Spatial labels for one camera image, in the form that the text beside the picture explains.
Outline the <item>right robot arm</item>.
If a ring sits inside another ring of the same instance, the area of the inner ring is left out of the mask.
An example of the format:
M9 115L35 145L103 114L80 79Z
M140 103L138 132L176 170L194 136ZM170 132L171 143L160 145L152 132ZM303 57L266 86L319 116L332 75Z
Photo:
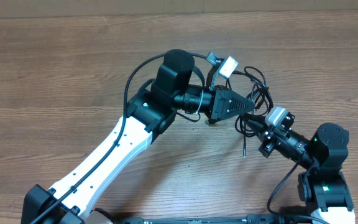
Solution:
M295 117L283 115L245 114L241 129L247 136L256 136L264 157L278 151L304 168L298 174L298 195L303 206L269 210L267 223L355 223L356 215L342 164L348 157L349 132L334 123L318 127L311 139L292 130Z

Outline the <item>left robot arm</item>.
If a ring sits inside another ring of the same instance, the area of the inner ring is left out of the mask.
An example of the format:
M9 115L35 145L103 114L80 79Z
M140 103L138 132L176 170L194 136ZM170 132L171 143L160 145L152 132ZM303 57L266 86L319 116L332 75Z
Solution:
M25 195L22 223L84 223L103 192L130 163L164 133L177 116L205 115L208 121L252 111L254 102L218 86L238 65L232 57L205 56L211 70L203 75L196 54L173 49L161 54L155 78L124 97L122 116L107 138L73 171L50 188L33 186Z

